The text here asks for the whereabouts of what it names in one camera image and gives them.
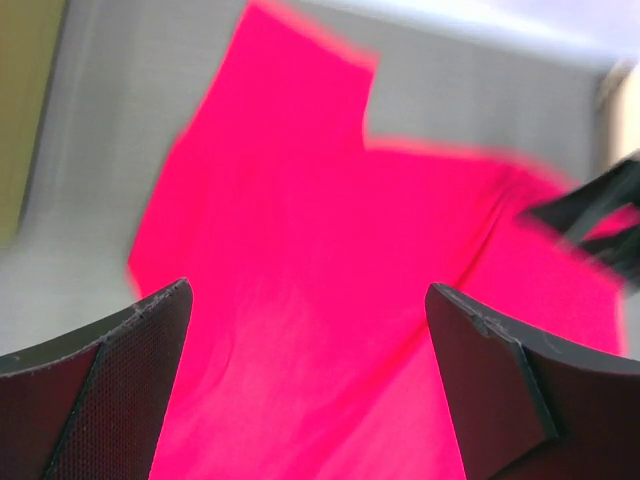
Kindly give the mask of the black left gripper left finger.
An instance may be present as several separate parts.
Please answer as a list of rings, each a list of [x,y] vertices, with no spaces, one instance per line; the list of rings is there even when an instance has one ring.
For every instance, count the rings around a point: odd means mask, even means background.
[[[2,478],[148,478],[192,300],[180,279],[101,320],[2,356]]]

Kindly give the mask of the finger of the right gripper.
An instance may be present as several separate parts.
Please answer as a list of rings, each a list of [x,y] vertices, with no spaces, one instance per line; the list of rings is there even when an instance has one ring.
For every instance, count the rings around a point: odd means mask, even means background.
[[[639,208],[639,160],[624,158],[607,172],[570,193],[523,210],[577,248],[626,280],[639,278],[639,225],[590,238],[599,223],[616,211]]]

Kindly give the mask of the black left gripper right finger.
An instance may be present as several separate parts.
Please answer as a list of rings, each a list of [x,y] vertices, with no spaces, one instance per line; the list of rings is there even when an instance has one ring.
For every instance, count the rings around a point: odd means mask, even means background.
[[[444,284],[426,315],[469,479],[636,479],[639,363]]]

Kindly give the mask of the red t shirt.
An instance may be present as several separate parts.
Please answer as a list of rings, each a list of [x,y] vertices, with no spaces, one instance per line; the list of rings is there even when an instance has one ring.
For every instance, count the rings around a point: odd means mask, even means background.
[[[371,145],[370,56],[248,4],[174,144],[129,269],[192,318],[155,479],[460,479],[424,298],[445,283],[611,354],[607,275],[516,219],[562,184],[483,153]]]

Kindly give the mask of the green plastic laundry bin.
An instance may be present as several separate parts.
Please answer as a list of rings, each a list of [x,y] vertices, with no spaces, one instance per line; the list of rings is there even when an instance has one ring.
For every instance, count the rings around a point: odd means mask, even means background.
[[[2,246],[19,229],[66,5],[1,3]]]

